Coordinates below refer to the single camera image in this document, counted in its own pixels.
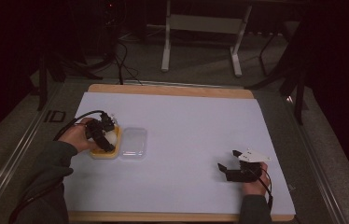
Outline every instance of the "dark background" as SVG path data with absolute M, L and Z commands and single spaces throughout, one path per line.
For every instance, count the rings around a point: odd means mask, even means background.
M 71 9 L 75 2 L 0 0 L 0 121 L 34 89 L 29 76 L 38 67 L 42 49 L 55 49 L 69 59 L 83 60 L 86 50 L 83 50 L 82 36 L 77 30 L 80 24 L 72 16 Z M 204 7 L 193 7 L 188 2 L 174 1 L 173 10 L 237 17 L 243 8 L 218 7 L 210 3 L 202 3 Z M 145 24 L 164 24 L 165 1 L 128 0 L 127 7 L 124 25 L 142 37 L 146 31 Z M 247 30 L 266 35 L 275 30 L 277 20 L 298 19 L 302 11 L 302 8 L 254 7 Z M 314 96 L 349 160 L 349 1 L 335 1 L 314 21 L 318 32 L 303 35 L 304 38 L 320 41 L 321 48 L 308 69 L 307 85 L 314 90 Z

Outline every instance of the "yellow sponge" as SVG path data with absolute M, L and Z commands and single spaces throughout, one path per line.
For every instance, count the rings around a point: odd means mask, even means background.
M 120 139 L 121 139 L 121 134 L 122 134 L 122 130 L 121 128 L 116 125 L 114 127 L 114 132 L 117 135 L 117 143 L 115 145 L 114 150 L 106 152 L 101 148 L 95 148 L 95 149 L 91 149 L 90 154 L 94 159 L 104 159 L 104 160 L 112 160 L 115 159 L 118 154 L 119 154 L 119 143 L 120 143 Z

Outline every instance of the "hand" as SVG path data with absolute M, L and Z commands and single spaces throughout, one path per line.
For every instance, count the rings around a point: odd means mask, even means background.
M 73 145 L 78 153 L 86 149 L 97 148 L 98 146 L 96 143 L 88 141 L 85 135 L 85 124 L 91 119 L 92 118 L 82 119 L 79 124 L 74 125 L 62 134 L 58 141 Z
M 265 170 L 266 172 L 268 172 L 268 165 L 265 162 L 261 163 L 261 169 Z M 267 177 L 267 174 L 262 171 L 262 175 L 261 175 L 261 180 L 262 182 L 264 182 L 264 184 L 268 187 L 271 184 L 270 179 Z M 244 195 L 265 195 L 266 193 L 266 189 L 264 188 L 264 186 L 262 186 L 262 184 L 259 182 L 259 180 L 255 181 L 255 182 L 251 182 L 251 183 L 243 183 L 242 184 L 242 191 L 244 193 Z

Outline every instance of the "clear plastic container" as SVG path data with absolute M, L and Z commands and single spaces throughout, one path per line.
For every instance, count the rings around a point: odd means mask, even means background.
M 142 160 L 146 156 L 147 130 L 126 128 L 122 132 L 119 155 L 125 160 Z

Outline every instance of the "gray floor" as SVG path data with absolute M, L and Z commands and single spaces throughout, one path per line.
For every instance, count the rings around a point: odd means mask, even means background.
M 230 36 L 216 41 L 190 42 L 178 33 L 173 38 L 170 70 L 167 73 L 161 72 L 162 34 L 151 35 L 145 43 L 137 41 L 132 35 L 121 39 L 127 47 L 124 64 L 137 78 L 134 80 L 123 69 L 127 84 L 242 88 L 264 78 L 257 56 L 267 38 L 260 35 L 247 35 L 242 42 L 239 54 L 244 72 L 242 77 L 235 77 L 231 69 Z M 277 63 L 285 47 L 286 41 L 281 36 L 273 40 L 264 53 L 268 70 Z M 118 46 L 118 56 L 123 58 L 124 55 L 125 48 Z M 99 81 L 101 83 L 118 82 L 119 70 L 114 64 L 94 72 L 104 77 L 103 81 Z M 64 84 L 50 82 L 51 101 L 45 110 L 37 112 L 38 98 L 27 96 L 0 124 L 0 177 L 3 167 L 10 166 L 6 166 L 6 162 L 14 151 L 22 151 L 23 156 L 11 178 L 0 179 L 7 186 L 0 192 L 0 223 L 6 223 L 15 206 L 21 180 L 27 174 L 33 158 L 52 133 L 63 126 L 61 123 L 44 122 L 48 110 L 66 111 L 68 118 L 74 116 L 82 92 L 91 83 L 96 81 L 77 74 L 70 75 Z M 261 104 L 296 207 L 299 220 L 289 223 L 349 223 L 349 163 L 341 146 L 314 100 L 312 91 L 305 91 L 302 111 L 304 125 L 299 126 L 292 117 L 292 104 L 277 92 L 280 84 L 281 80 L 254 91 L 254 94 Z

